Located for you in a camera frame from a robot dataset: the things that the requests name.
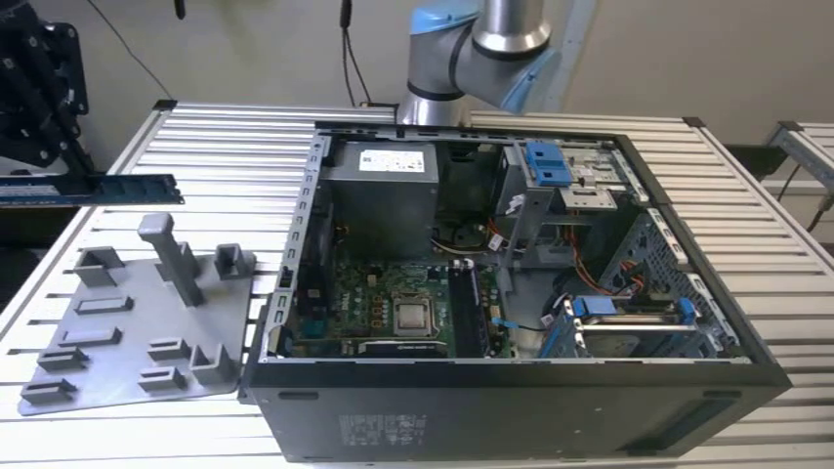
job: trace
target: metal table surface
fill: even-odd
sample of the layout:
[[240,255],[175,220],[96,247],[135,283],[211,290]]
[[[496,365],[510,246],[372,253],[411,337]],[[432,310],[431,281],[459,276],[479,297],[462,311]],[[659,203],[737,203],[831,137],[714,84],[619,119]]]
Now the metal table surface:
[[[255,318],[276,281],[312,122],[390,119],[390,110],[199,104],[152,113],[111,172],[175,174],[187,203],[83,209],[0,315],[0,462],[84,469],[287,464],[258,407],[234,395],[24,418],[19,393],[76,289],[68,269],[81,247],[113,245],[124,258],[152,255],[136,236],[139,219],[148,211],[174,212],[178,239],[195,253],[220,242],[256,252]],[[681,459],[560,461],[559,467],[834,467],[834,261],[709,131],[675,118],[494,112],[476,113],[474,125],[629,134],[795,385]]]
[[767,144],[781,147],[834,192],[834,124],[779,122]]

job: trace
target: wire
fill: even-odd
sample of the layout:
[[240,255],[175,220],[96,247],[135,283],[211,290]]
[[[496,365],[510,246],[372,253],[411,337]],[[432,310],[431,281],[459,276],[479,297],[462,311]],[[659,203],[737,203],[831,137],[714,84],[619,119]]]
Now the wire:
[[779,195],[777,195],[777,201],[782,200],[782,195],[785,195],[785,191],[787,190],[787,187],[790,186],[791,181],[794,181],[794,176],[797,176],[798,172],[799,172],[799,163],[797,163],[797,167],[794,168],[794,171],[791,171],[791,175],[785,180],[785,186],[782,186],[782,190],[779,191]]
[[458,246],[447,246],[436,238],[431,239],[431,244],[434,244],[438,247],[438,249],[442,249],[443,251],[448,252],[450,254],[455,254],[455,255],[459,255],[459,256],[468,256],[471,254],[483,254],[486,252],[486,250],[480,250],[480,249],[467,249],[467,248],[462,248],[462,247],[458,247]]
[[571,242],[571,247],[574,248],[574,265],[575,265],[576,274],[579,275],[581,280],[585,282],[587,286],[590,286],[597,291],[597,293],[601,293],[603,295],[611,295],[611,291],[603,288],[602,286],[599,286],[597,281],[593,279],[593,276],[587,272],[587,268],[585,267],[585,263],[583,263],[583,258],[579,254],[579,249],[576,247],[576,236],[574,233],[574,227],[570,227],[567,229],[567,237],[568,237],[568,241]]
[[344,86],[348,88],[348,97],[351,98],[351,107],[356,107],[354,99],[354,90],[351,89],[351,77],[348,76],[348,38],[342,30],[342,72],[344,73]]
[[367,98],[367,102],[372,103],[372,99],[370,98],[370,94],[367,93],[367,86],[364,86],[364,78],[362,77],[360,66],[356,63],[356,56],[354,56],[354,44],[351,43],[351,31],[344,28],[344,37],[348,41],[348,54],[351,55],[351,62],[354,63],[354,70],[356,71],[356,76],[360,78],[362,90],[364,91],[364,97]]
[[817,224],[819,223],[819,219],[822,218],[823,210],[817,210],[817,214],[813,216],[813,220],[810,220],[810,225],[807,225],[806,231],[810,233],[813,229],[817,228]]
[[95,12],[99,14],[101,19],[109,26],[111,30],[113,31],[113,34],[116,34],[116,37],[119,38],[119,41],[121,42],[121,45],[125,48],[125,51],[128,51],[128,54],[131,55],[131,57],[133,58],[139,66],[144,69],[149,77],[153,79],[153,81],[159,85],[159,88],[162,88],[162,91],[166,93],[166,96],[168,97],[168,99],[174,100],[174,95],[168,91],[168,88],[166,88],[166,85],[162,84],[162,81],[159,80],[153,72],[149,70],[147,65],[144,65],[144,62],[139,59],[139,57],[136,57],[136,54],[133,53],[133,50],[131,49],[131,46],[128,45],[128,41],[125,41],[125,38],[121,36],[119,29],[116,29],[116,26],[113,26],[113,23],[109,22],[109,20],[107,19],[107,15],[104,15],[104,12],[101,12],[101,10],[99,9],[97,5],[92,2],[92,0],[87,0],[87,3],[89,4],[89,6],[92,7],[92,10],[95,10]]

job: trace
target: metal chassis frame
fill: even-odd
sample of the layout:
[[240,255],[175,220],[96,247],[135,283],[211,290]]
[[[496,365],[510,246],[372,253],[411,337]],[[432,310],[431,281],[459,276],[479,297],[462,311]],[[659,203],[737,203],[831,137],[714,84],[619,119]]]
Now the metal chassis frame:
[[[514,390],[524,388],[551,388],[554,393],[570,393],[571,389],[590,387],[593,389],[627,388],[623,389],[666,389],[671,394],[677,389],[699,389],[705,399],[714,396],[731,397],[734,404],[730,407],[710,415],[706,420],[699,421],[693,428],[689,428],[686,435],[679,435],[678,440],[670,445],[657,445],[647,440],[637,441],[629,447],[621,448],[617,452],[606,454],[590,454],[590,457],[615,457],[615,456],[675,456],[683,454],[694,448],[706,438],[717,431],[731,424],[745,414],[763,405],[770,399],[778,396],[791,387],[790,380],[781,366],[777,364],[770,352],[763,345],[763,341],[758,337],[743,311],[737,304],[729,289],[715,273],[706,256],[698,247],[691,232],[685,222],[681,220],[673,206],[671,199],[661,187],[657,178],[651,174],[642,157],[625,135],[614,134],[574,134],[570,132],[552,131],[526,131],[495,129],[458,129],[443,127],[414,127],[396,126],[384,124],[358,124],[327,122],[318,123],[316,127],[322,130],[331,130],[322,135],[340,136],[348,135],[350,132],[338,131],[339,129],[362,129],[363,137],[367,134],[383,130],[391,130],[398,138],[404,138],[407,133],[414,131],[414,137],[419,140],[418,131],[423,134],[456,132],[467,134],[471,138],[478,138],[480,142],[490,142],[490,136],[495,143],[507,143],[506,139],[500,139],[502,134],[507,133],[516,137],[552,137],[552,138],[579,138],[579,139],[605,139],[614,140],[622,154],[630,160],[635,169],[637,177],[642,186],[649,193],[654,207],[665,218],[669,229],[685,249],[691,266],[701,274],[703,282],[713,293],[730,324],[733,325],[742,344],[746,347],[749,357],[753,363],[731,363],[717,366],[702,366],[690,360],[669,360],[665,361],[601,361],[601,360],[454,360],[454,361],[403,361],[403,360],[378,360],[378,361],[352,361],[352,360],[310,360],[310,359],[276,359],[270,358],[264,354],[263,343],[260,337],[264,335],[264,329],[274,327],[286,320],[284,309],[292,304],[292,289],[295,287],[295,276],[292,278],[292,287],[287,283],[288,288],[276,289],[272,301],[267,308],[262,311],[258,321],[258,329],[255,331],[255,342],[252,350],[259,351],[258,354],[250,355],[244,376],[244,395],[252,398],[260,405],[260,409],[270,419],[275,419],[274,406],[268,396],[275,396],[278,392],[294,393],[299,390],[303,396],[299,399],[318,399],[318,391],[334,390],[335,388],[352,389],[379,389],[390,390],[394,397],[402,390],[408,389],[430,389],[440,391],[443,389],[472,389],[476,393],[478,388],[508,388],[507,396],[511,396]],[[314,147],[311,152],[311,163],[318,164],[315,160],[322,156],[320,148]],[[312,193],[303,194],[299,201],[299,207],[310,203]],[[298,233],[303,233],[306,220],[296,217],[294,225],[299,223]],[[291,252],[292,243],[300,243],[302,238],[294,238],[294,229],[291,229],[291,241],[288,241],[287,252]],[[675,425],[690,425],[689,423],[670,423],[663,429],[658,428],[659,435],[675,430]],[[287,455],[290,460],[304,460],[295,455]],[[575,457],[585,457],[585,454],[576,454]]]

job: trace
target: metal rack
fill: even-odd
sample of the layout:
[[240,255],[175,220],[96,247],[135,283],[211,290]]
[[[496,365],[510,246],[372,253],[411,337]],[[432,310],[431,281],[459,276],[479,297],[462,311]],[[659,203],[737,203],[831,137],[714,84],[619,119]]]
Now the metal rack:
[[[254,418],[258,407],[240,405],[235,395],[20,417],[21,385],[77,285],[65,270],[80,249],[113,245],[125,258],[152,255],[149,245],[133,235],[141,215],[151,211],[174,213],[176,237],[192,245],[195,254],[222,242],[238,242],[255,251],[254,319],[276,282],[312,122],[391,119],[388,109],[198,104],[179,104],[151,114],[112,173],[172,173],[186,204],[83,209],[0,315],[0,461],[31,461],[32,467],[53,461],[53,467],[95,468],[109,467],[115,458],[139,458],[131,461],[136,467],[166,463],[191,467],[204,464],[207,456],[226,456],[220,461],[227,466],[286,464],[264,420]],[[711,133],[677,118],[564,114],[515,117],[479,112],[472,125],[629,135],[790,373],[795,388],[769,406],[681,459],[651,460],[646,465],[831,467],[834,260]],[[252,330],[250,326],[248,343]],[[635,464],[635,460],[568,461],[560,467]]]
[[767,144],[782,148],[829,193],[834,191],[834,124],[779,122]]

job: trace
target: blue latch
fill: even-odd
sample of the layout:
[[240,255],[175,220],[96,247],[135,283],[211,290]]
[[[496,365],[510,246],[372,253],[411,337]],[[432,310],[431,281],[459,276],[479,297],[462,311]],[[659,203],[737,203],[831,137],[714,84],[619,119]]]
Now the blue latch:
[[539,186],[566,188],[571,185],[574,177],[556,144],[528,140],[526,157]]
[[617,315],[614,301],[607,296],[578,296],[574,300],[574,315],[578,318]]
[[678,300],[678,311],[681,312],[681,324],[694,324],[695,304],[690,301],[690,298],[681,298]]

